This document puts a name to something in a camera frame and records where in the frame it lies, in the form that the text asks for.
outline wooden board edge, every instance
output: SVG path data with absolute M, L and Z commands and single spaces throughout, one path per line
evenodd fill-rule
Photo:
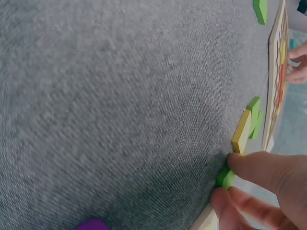
M 275 44 L 275 39 L 277 36 L 277 31 L 280 27 L 280 24 L 282 23 L 282 18 L 283 18 L 283 9 L 286 10 L 286 2 L 285 0 L 281 0 L 281 4 L 279 6 L 276 19 L 274 22 L 274 27 L 269 39 L 269 84 L 268 84 L 268 99 L 267 99 L 267 108 L 266 108 L 266 115 L 265 115 L 265 120 L 264 120 L 264 129 L 263 129 L 263 137 L 262 137 L 262 144 L 261 144 L 261 150 L 265 150 L 268 145 L 268 138 L 269 138 L 269 128 L 270 128 L 270 120 L 271 120 L 271 115 L 272 115 L 272 108 L 271 108 L 271 100 L 272 100 L 272 90 L 270 90 L 272 87 L 272 84 L 274 84 L 273 79 L 271 76 L 274 75 L 274 65 L 275 63 L 271 62 L 271 60 L 274 58 L 274 44 Z
M 211 224 L 215 216 L 215 211 L 212 206 L 209 204 L 198 216 L 196 221 L 190 227 L 189 230 L 204 230 L 207 226 Z

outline green puzzle piece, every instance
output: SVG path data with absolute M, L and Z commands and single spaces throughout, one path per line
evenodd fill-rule
M 251 134 L 253 133 L 260 110 L 260 97 L 254 97 L 250 103 L 246 107 L 247 110 L 251 111 L 251 121 L 250 121 L 250 130 L 249 130 L 249 138 L 251 138 Z
M 258 22 L 265 25 L 267 23 L 268 0 L 253 0 L 253 6 Z
M 228 166 L 225 166 L 217 177 L 216 186 L 223 187 L 224 189 L 228 190 L 229 187 L 232 186 L 234 181 L 235 181 L 234 172 L 231 171 L 228 168 Z
M 250 136 L 251 139 L 256 140 L 258 138 L 259 131 L 261 129 L 262 121 L 263 121 L 263 112 L 259 111 L 259 115 L 258 115 L 258 119 L 257 119 L 257 124 L 256 124 L 256 127 L 255 127 L 255 130 L 254 130 L 254 132 Z

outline puzzle board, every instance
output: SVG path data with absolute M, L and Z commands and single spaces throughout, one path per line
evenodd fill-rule
M 262 149 L 267 148 L 273 135 L 277 117 L 283 104 L 286 83 L 287 52 L 289 46 L 288 14 L 285 0 L 281 0 L 269 41 L 269 87 Z

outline hand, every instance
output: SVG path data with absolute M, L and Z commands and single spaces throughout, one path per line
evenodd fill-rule
M 307 41 L 301 46 L 289 51 L 288 57 L 296 63 L 300 63 L 298 67 L 287 65 L 291 73 L 287 74 L 287 81 L 292 84 L 302 84 L 307 82 Z
M 232 153 L 227 161 L 237 176 L 276 194 L 280 208 L 235 187 L 216 188 L 211 204 L 220 220 L 219 230 L 253 230 L 239 212 L 274 230 L 307 230 L 307 156 Z

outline purple puzzle piece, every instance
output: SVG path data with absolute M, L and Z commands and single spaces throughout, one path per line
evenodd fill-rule
M 109 228 L 101 220 L 92 219 L 80 225 L 76 230 L 109 230 Z

